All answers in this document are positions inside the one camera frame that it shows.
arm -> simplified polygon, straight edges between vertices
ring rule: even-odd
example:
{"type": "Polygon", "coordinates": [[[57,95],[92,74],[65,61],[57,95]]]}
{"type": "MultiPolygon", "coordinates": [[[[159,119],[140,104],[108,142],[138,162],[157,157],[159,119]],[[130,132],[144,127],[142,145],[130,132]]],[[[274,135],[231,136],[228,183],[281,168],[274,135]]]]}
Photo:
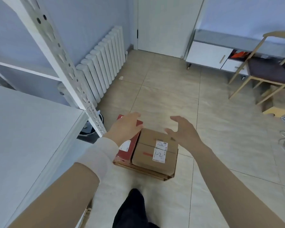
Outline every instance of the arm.
{"type": "Polygon", "coordinates": [[[172,116],[171,119],[178,122],[178,131],[165,131],[195,158],[201,175],[229,227],[285,228],[285,223],[201,141],[188,120],[181,116],[172,116]]]}
{"type": "Polygon", "coordinates": [[[118,152],[118,147],[143,125],[136,126],[139,113],[117,120],[110,131],[86,150],[60,178],[34,200],[9,228],[74,228],[118,152]]]}

floor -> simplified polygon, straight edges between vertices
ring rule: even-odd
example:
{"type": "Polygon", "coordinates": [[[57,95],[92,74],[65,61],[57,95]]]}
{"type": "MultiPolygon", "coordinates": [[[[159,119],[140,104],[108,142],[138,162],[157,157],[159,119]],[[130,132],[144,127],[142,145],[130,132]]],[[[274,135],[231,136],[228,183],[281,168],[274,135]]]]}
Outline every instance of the floor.
{"type": "MultiPolygon", "coordinates": [[[[220,160],[285,221],[285,153],[277,143],[285,125],[261,113],[249,84],[228,100],[242,82],[228,85],[230,75],[195,65],[186,70],[183,60],[132,50],[98,108],[107,129],[119,114],[134,111],[146,128],[160,132],[177,129],[170,115],[187,118],[220,160]]],[[[95,194],[87,227],[112,227],[133,187],[160,227],[228,227],[197,163],[182,147],[175,178],[167,182],[114,166],[95,194]]]]}

person's left hand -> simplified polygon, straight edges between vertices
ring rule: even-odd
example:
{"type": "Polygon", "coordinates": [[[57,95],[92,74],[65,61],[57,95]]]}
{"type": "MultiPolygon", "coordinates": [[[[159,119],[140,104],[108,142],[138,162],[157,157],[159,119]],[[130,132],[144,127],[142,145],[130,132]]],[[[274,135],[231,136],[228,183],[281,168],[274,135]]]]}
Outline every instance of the person's left hand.
{"type": "Polygon", "coordinates": [[[123,116],[114,122],[110,130],[103,137],[110,138],[120,147],[122,143],[133,138],[143,128],[143,125],[136,126],[138,117],[140,117],[140,113],[138,112],[123,116]]]}

white radiator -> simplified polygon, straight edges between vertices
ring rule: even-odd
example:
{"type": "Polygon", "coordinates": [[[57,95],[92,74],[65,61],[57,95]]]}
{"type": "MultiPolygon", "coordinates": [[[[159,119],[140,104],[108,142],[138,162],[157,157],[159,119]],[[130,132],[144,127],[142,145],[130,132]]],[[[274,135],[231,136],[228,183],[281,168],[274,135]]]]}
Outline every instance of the white radiator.
{"type": "MultiPolygon", "coordinates": [[[[90,97],[96,107],[125,63],[122,26],[115,26],[80,63],[76,69],[81,80],[84,79],[82,83],[90,87],[93,94],[90,97]]],[[[71,95],[67,89],[61,86],[58,89],[69,102],[71,95]]]]}

brown leather seat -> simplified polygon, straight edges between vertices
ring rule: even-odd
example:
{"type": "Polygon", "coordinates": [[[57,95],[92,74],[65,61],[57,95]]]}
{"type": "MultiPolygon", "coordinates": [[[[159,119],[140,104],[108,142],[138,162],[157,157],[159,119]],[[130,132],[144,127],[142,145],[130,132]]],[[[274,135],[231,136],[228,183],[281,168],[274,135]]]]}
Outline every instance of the brown leather seat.
{"type": "Polygon", "coordinates": [[[248,60],[248,68],[253,77],[285,84],[285,69],[276,61],[251,58],[248,60]]]}

